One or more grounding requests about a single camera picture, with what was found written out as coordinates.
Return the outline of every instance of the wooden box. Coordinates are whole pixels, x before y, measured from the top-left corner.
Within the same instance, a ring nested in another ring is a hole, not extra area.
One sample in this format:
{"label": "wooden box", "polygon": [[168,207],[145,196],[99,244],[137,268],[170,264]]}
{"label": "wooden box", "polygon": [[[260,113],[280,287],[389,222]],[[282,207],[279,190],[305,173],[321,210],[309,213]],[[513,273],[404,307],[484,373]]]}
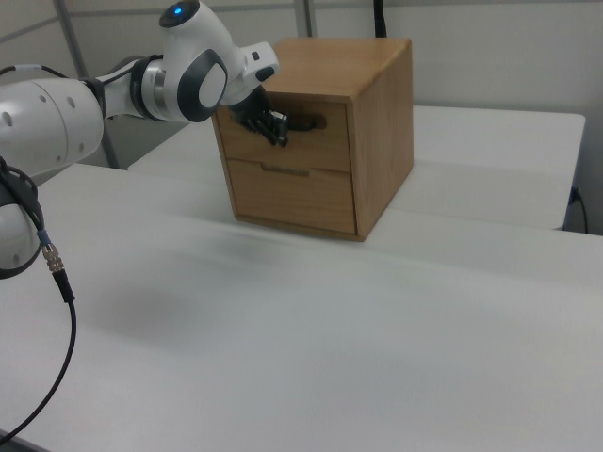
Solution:
{"label": "wooden box", "polygon": [[307,38],[274,50],[281,71],[264,84],[272,108],[318,127],[273,147],[217,111],[235,216],[362,241],[413,167],[411,42]]}

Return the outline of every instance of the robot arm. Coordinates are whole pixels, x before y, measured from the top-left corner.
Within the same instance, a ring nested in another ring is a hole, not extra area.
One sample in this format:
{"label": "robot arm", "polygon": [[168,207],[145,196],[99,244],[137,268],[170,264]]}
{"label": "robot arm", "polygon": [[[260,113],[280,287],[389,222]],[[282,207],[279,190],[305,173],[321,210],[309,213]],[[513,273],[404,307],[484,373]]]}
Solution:
{"label": "robot arm", "polygon": [[[40,79],[0,87],[0,157],[36,175],[94,152],[105,118],[201,122],[219,105],[227,105],[234,120],[251,132],[273,145],[286,145],[287,117],[269,108],[261,87],[279,70],[267,43],[237,47],[198,0],[172,5],[159,25],[163,56],[141,58],[93,79]],[[0,279],[25,270],[40,248],[31,218],[3,186],[7,178],[0,177]]]}

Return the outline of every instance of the drawer handle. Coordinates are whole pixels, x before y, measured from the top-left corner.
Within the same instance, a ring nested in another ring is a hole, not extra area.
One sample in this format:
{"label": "drawer handle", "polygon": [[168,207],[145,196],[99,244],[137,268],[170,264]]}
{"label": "drawer handle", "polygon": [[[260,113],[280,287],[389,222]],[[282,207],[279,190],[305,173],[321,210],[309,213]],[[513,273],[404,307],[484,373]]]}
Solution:
{"label": "drawer handle", "polygon": [[267,165],[266,163],[261,164],[262,170],[268,172],[280,172],[282,174],[289,174],[291,176],[309,177],[310,171],[308,169],[293,169],[293,168],[282,168]]}
{"label": "drawer handle", "polygon": [[289,130],[309,132],[314,129],[325,129],[327,120],[322,115],[293,115],[290,117]]}

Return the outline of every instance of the white table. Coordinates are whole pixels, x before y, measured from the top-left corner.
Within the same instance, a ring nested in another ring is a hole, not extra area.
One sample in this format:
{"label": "white table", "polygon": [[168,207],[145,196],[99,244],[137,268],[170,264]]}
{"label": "white table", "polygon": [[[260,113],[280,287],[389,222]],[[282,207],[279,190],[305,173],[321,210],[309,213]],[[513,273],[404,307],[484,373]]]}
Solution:
{"label": "white table", "polygon": [[[388,209],[365,243],[316,239],[235,222],[224,184],[79,165],[41,201],[79,335],[34,444],[603,448],[601,237]],[[42,260],[1,284],[10,429],[69,318]]]}
{"label": "white table", "polygon": [[[415,167],[390,207],[541,229],[563,226],[584,117],[416,106]],[[208,121],[130,170],[225,183]]]}

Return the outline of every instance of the white wall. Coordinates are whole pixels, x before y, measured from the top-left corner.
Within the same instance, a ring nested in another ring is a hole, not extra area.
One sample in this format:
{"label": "white wall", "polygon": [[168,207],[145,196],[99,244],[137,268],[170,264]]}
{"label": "white wall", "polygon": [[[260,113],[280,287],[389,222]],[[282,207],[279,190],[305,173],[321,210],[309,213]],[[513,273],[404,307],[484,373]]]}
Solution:
{"label": "white wall", "polygon": [[[106,73],[132,55],[162,54],[161,12],[165,0],[68,0],[73,29],[90,75]],[[245,0],[214,0],[212,7],[238,45],[297,36],[292,0],[269,0],[258,6]],[[122,168],[127,168],[184,124],[116,118],[107,130]]]}
{"label": "white wall", "polygon": [[[333,2],[317,4],[319,36],[374,36],[371,8]],[[413,40],[416,104],[586,116],[576,182],[603,234],[603,3],[392,7],[385,18],[388,36]],[[569,225],[582,230],[577,204]]]}
{"label": "white wall", "polygon": [[[77,77],[53,2],[48,0],[3,0],[0,15],[0,68],[13,64],[40,63]],[[47,73],[7,73],[0,85],[29,78],[49,77]],[[106,166],[99,149],[83,163]],[[38,184],[56,172],[37,176]]]}

